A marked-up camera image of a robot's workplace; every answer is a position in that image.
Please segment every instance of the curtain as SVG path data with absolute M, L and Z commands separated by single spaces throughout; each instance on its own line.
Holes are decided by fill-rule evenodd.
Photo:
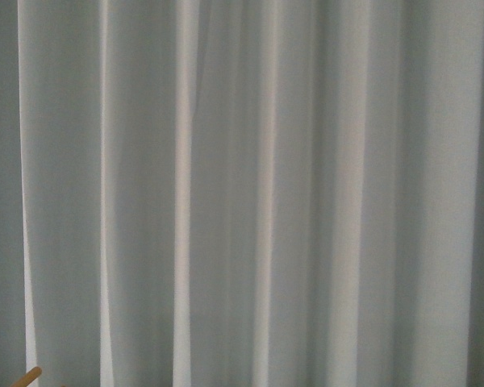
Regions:
M 484 386 L 484 0 L 0 0 L 0 386 Z

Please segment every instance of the fabric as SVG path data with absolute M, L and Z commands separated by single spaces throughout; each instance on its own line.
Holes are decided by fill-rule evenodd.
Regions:
M 0 385 L 484 386 L 484 0 L 0 0 Z

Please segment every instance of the curtain fold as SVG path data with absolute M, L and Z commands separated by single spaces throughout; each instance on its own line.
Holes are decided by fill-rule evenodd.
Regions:
M 0 385 L 484 385 L 484 0 L 0 1 Z

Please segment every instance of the white curtain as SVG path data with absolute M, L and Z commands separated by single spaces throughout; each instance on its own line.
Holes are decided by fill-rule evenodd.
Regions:
M 484 0 L 0 0 L 0 386 L 484 386 Z

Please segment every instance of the wooden rod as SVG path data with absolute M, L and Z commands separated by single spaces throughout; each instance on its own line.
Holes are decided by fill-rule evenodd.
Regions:
M 35 381 L 39 375 L 41 375 L 41 368 L 34 367 L 31 371 L 23 375 L 19 380 L 13 383 L 10 387 L 27 387 L 33 381 Z

